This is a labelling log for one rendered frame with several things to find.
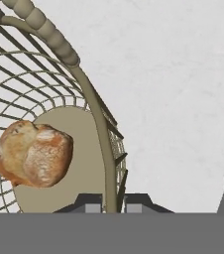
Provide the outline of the brown crusty bread loaf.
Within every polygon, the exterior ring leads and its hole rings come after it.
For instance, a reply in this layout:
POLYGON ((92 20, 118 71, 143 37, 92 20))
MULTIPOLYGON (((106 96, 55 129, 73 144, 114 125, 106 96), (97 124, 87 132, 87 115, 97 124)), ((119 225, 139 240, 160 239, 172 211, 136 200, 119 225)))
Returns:
POLYGON ((17 121, 0 137, 0 175, 13 187, 50 188, 66 175, 72 154, 68 134, 48 124, 17 121))

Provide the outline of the olive wire basket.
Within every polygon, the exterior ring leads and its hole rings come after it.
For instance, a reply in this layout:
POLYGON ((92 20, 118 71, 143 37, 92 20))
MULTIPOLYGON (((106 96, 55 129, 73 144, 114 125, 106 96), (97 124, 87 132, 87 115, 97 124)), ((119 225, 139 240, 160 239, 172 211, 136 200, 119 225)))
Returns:
POLYGON ((0 0, 0 136, 28 120, 73 139, 65 177, 50 188, 13 187, 0 175, 0 212, 58 211, 101 193, 102 212, 122 207, 128 171, 117 122, 55 24, 32 0, 0 0))

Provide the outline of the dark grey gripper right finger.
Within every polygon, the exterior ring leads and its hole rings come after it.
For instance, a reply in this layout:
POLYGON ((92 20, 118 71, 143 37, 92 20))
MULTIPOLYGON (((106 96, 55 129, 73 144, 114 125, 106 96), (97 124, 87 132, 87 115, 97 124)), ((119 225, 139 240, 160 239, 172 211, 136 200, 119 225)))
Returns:
POLYGON ((126 213, 171 213, 171 210, 153 203, 147 193, 126 193, 126 213))

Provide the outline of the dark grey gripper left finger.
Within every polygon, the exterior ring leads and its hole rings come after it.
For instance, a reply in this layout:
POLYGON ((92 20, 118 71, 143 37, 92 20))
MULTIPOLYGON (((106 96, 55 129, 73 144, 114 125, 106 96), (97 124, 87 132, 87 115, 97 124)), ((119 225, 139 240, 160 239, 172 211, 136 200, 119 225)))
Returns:
POLYGON ((102 212, 102 194, 101 193, 80 193, 75 202, 63 208, 58 212, 72 213, 101 213, 102 212))

